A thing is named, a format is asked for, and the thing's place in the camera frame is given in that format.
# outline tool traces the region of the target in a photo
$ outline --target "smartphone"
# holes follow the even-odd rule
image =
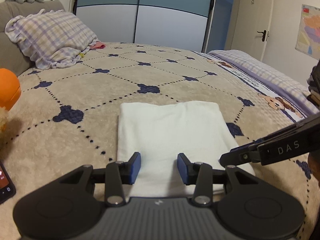
[[[3,163],[0,162],[0,204],[13,197],[16,194],[16,188],[13,185]]]

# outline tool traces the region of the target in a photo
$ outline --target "folded white towel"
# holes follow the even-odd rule
[[[177,155],[191,162],[204,162],[223,169],[218,160],[238,147],[219,110],[212,102],[191,101],[155,106],[123,103],[118,127],[118,160],[128,161],[141,153],[141,169],[133,186],[124,187],[126,196],[190,196],[194,185],[185,186],[177,168]],[[254,175],[249,164],[239,166]],[[214,185],[220,193],[222,185]]]

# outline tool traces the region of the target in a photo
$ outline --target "map poster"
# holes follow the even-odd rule
[[[302,5],[296,50],[320,59],[320,8]]]

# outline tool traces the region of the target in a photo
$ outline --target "cartoon bear print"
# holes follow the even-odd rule
[[[295,113],[299,118],[302,118],[302,114],[297,111],[287,100],[282,99],[281,97],[270,97],[262,94],[258,94],[258,96],[262,97],[268,102],[268,105],[271,106],[275,110],[284,110],[288,109],[291,112]]]
[[[232,65],[230,65],[229,63],[224,62],[224,61],[214,61],[214,60],[208,59],[208,58],[207,58],[207,61],[208,61],[209,63],[214,63],[214,64],[217,64],[217,65],[222,65],[222,66],[228,67],[228,68],[233,68]]]

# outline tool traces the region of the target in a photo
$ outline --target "sliding wardrobe door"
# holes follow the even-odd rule
[[[139,0],[135,43],[201,51],[210,0]]]
[[[138,0],[77,0],[76,15],[106,42],[133,42]]]

